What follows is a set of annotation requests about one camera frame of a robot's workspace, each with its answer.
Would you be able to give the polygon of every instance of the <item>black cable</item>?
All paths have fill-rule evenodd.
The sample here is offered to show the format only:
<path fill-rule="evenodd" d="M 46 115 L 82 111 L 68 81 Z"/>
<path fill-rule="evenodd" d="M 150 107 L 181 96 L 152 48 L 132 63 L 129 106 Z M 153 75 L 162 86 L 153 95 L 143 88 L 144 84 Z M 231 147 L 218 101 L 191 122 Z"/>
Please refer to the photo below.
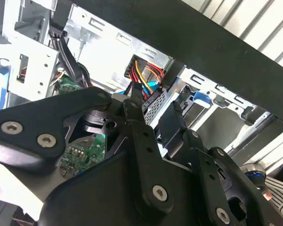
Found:
<path fill-rule="evenodd" d="M 146 84 L 143 82 L 143 80 L 141 79 L 140 75 L 137 73 L 135 66 L 133 66 L 132 68 L 133 68 L 134 73 L 136 74 L 138 80 L 141 82 L 141 84 L 144 86 L 145 90 L 147 91 L 148 96 L 151 96 L 150 90 L 148 89 L 148 87 L 146 86 Z"/>
<path fill-rule="evenodd" d="M 90 78 L 81 70 L 79 64 L 71 54 L 64 37 L 60 37 L 54 32 L 50 32 L 50 37 L 54 49 L 59 51 L 59 61 L 69 77 L 82 88 L 92 86 Z"/>
<path fill-rule="evenodd" d="M 131 81 L 130 84 L 128 85 L 128 87 L 126 88 L 126 90 L 124 91 L 124 95 L 126 95 L 126 96 L 128 95 L 128 93 L 129 93 L 129 91 L 132 87 L 132 84 L 133 84 L 133 82 Z"/>

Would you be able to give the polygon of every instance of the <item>metal screw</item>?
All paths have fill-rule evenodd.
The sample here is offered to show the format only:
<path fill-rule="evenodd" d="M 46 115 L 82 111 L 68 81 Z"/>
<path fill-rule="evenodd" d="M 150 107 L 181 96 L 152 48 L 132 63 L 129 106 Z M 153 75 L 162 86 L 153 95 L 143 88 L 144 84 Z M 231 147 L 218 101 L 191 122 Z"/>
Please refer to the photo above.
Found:
<path fill-rule="evenodd" d="M 15 135 L 23 131 L 23 126 L 16 121 L 6 121 L 1 125 L 1 130 L 4 133 Z"/>
<path fill-rule="evenodd" d="M 98 95 L 99 95 L 101 98 L 106 98 L 106 95 L 103 94 L 103 93 L 98 93 Z"/>
<path fill-rule="evenodd" d="M 168 198 L 168 194 L 166 190 L 160 185 L 154 185 L 152 189 L 153 195 L 160 200 L 161 202 L 165 202 Z"/>
<path fill-rule="evenodd" d="M 138 107 L 138 105 L 136 104 L 136 103 L 134 103 L 134 102 L 131 102 L 130 103 L 133 107 Z"/>
<path fill-rule="evenodd" d="M 194 137 L 198 137 L 198 133 L 196 133 L 195 131 L 192 131 L 192 134 Z"/>
<path fill-rule="evenodd" d="M 226 225 L 229 225 L 230 224 L 230 217 L 228 216 L 227 212 L 222 209 L 222 208 L 217 208 L 216 209 L 216 214 L 218 216 L 218 218 L 223 222 L 225 223 Z"/>
<path fill-rule="evenodd" d="M 56 145 L 57 140 L 51 134 L 41 134 L 37 138 L 37 142 L 42 147 L 53 147 Z"/>
<path fill-rule="evenodd" d="M 220 149 L 217 149 L 217 152 L 218 152 L 218 154 L 221 155 L 221 156 L 224 156 L 224 155 L 225 155 Z"/>

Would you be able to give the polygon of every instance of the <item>wire bundle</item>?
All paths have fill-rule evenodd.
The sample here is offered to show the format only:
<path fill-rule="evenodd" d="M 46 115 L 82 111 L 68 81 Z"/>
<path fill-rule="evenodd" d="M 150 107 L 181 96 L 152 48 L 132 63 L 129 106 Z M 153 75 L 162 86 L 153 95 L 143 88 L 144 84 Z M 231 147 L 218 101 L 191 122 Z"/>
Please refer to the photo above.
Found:
<path fill-rule="evenodd" d="M 25 75 L 26 75 L 27 67 L 24 67 L 21 70 L 21 73 L 17 76 L 17 81 L 20 83 L 24 83 Z"/>
<path fill-rule="evenodd" d="M 134 82 L 140 82 L 143 86 L 142 94 L 145 99 L 148 99 L 149 96 L 153 93 L 153 89 L 148 85 L 148 83 L 145 81 L 145 78 L 143 77 L 139 67 L 138 67 L 138 61 L 135 61 L 135 65 L 131 68 L 131 73 L 129 74 L 129 77 Z"/>
<path fill-rule="evenodd" d="M 159 83 L 161 83 L 161 81 L 162 81 L 162 79 L 164 78 L 165 75 L 159 67 L 155 66 L 154 64 L 147 63 L 146 69 L 148 71 L 150 71 L 152 74 L 154 74 L 155 77 L 157 78 L 157 81 Z"/>
<path fill-rule="evenodd" d="M 82 88 L 92 86 L 89 75 L 76 62 L 65 42 L 65 38 L 58 36 L 54 32 L 50 32 L 50 37 L 54 49 L 59 51 L 59 61 L 68 76 Z"/>

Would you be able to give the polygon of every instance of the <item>green circuit board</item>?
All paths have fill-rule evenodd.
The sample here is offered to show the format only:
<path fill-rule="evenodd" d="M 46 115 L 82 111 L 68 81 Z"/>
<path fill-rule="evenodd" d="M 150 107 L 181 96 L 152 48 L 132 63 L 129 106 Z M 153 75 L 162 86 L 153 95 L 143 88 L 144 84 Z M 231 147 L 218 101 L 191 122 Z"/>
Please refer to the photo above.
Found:
<path fill-rule="evenodd" d="M 59 81 L 59 94 L 69 93 L 72 91 L 76 91 L 81 89 L 77 84 L 75 84 L 70 78 L 68 77 L 62 77 Z"/>
<path fill-rule="evenodd" d="M 59 81 L 58 94 L 79 90 L 80 87 L 68 77 Z M 70 179 L 104 160 L 105 135 L 94 134 L 88 140 L 69 146 L 61 157 L 59 172 L 65 179 Z"/>

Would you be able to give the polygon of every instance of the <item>black arm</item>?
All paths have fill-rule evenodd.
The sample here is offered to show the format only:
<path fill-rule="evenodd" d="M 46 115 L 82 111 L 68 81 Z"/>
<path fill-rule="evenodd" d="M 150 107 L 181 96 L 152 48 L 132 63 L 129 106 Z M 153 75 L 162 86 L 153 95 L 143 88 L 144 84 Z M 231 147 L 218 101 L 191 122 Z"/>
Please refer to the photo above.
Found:
<path fill-rule="evenodd" d="M 120 103 L 91 87 L 0 111 L 0 162 L 31 173 L 54 170 L 70 143 L 93 133 L 108 137 L 106 160 L 58 186 L 38 225 L 283 225 L 227 154 L 218 148 L 207 152 L 197 133 L 181 130 L 174 136 L 178 151 L 163 160 L 144 122 L 140 85 L 132 93 Z M 175 103 L 166 113 L 174 109 Z M 177 112 L 164 123 L 180 117 Z M 40 140 L 44 134 L 51 136 Z M 237 214 L 233 198 L 246 206 L 246 218 Z"/>

